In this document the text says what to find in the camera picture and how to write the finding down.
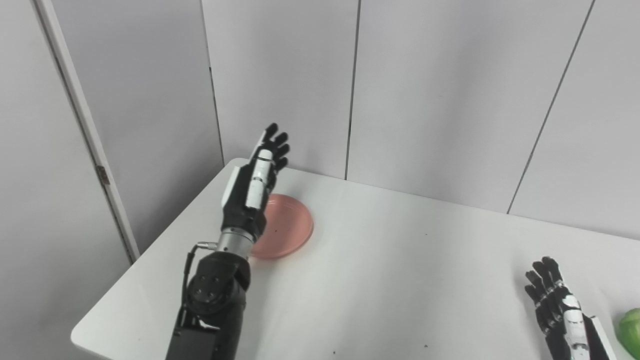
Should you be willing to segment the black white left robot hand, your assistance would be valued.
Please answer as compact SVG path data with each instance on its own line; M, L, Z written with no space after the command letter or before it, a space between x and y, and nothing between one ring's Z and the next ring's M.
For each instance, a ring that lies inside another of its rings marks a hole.
M266 205L279 172L288 165L288 133L277 123L260 135L247 163L236 166L222 196L221 230L240 230L256 243L265 232Z

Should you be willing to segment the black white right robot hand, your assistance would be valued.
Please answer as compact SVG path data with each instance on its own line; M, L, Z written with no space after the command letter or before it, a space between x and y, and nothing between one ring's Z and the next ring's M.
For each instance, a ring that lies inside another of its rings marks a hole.
M544 256L525 272L525 292L554 360L615 360L610 339L596 316L588 316L567 287L555 259Z

